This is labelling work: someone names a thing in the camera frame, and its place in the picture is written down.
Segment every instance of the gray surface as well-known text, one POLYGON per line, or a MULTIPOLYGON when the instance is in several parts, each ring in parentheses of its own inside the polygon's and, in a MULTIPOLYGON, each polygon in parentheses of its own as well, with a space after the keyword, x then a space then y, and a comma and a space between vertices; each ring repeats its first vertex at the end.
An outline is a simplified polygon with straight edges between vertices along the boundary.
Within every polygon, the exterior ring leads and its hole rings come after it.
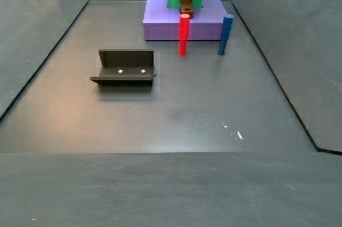
POLYGON ((144 40, 144 11, 90 3, 0 123, 0 152, 313 151, 240 18, 225 57, 220 41, 194 41, 182 58, 178 42, 144 40), (101 48, 156 50, 150 92, 90 81, 101 48))
POLYGON ((342 0, 234 0, 305 126, 342 151, 342 0))
POLYGON ((2 154, 2 225, 340 227, 341 170, 319 154, 2 154))
POLYGON ((87 0, 0 0, 0 117, 87 0))

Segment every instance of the blue stick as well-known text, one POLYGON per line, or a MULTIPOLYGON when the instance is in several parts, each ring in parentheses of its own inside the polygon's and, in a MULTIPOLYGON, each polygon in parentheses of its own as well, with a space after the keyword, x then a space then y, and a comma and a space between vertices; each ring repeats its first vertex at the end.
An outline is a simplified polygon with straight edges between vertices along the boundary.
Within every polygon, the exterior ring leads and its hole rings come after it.
POLYGON ((230 39, 230 31, 233 25, 234 15, 228 14, 224 18, 222 31, 221 31, 221 43, 220 43, 220 55, 225 55, 228 42, 230 39))

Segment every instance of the red rod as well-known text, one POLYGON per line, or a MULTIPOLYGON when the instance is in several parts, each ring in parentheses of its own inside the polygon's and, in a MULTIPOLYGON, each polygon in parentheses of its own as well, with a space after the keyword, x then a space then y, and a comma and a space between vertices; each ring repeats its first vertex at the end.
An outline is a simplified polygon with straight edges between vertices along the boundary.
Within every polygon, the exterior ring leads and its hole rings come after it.
POLYGON ((180 16, 180 55, 188 54, 188 39, 189 39, 190 15, 180 16))

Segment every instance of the gray wall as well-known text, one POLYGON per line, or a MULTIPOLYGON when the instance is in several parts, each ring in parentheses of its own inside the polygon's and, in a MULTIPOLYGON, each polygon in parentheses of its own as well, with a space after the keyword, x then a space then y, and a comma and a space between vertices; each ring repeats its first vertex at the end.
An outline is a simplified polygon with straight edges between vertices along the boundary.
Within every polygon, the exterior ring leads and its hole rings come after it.
POLYGON ((87 0, 0 0, 0 117, 87 0))
POLYGON ((304 124, 342 151, 342 0, 234 0, 304 124))

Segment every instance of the purple block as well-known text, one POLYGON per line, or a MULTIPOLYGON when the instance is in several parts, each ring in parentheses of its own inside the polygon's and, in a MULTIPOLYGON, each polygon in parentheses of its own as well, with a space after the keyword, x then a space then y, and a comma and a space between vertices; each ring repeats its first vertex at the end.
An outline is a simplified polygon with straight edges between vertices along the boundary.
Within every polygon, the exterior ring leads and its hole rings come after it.
MULTIPOLYGON (((221 40, 228 11, 221 0, 204 0, 190 20, 190 40, 221 40)), ((145 39, 178 40, 180 10, 168 8, 168 0, 148 0, 145 10, 145 39)))

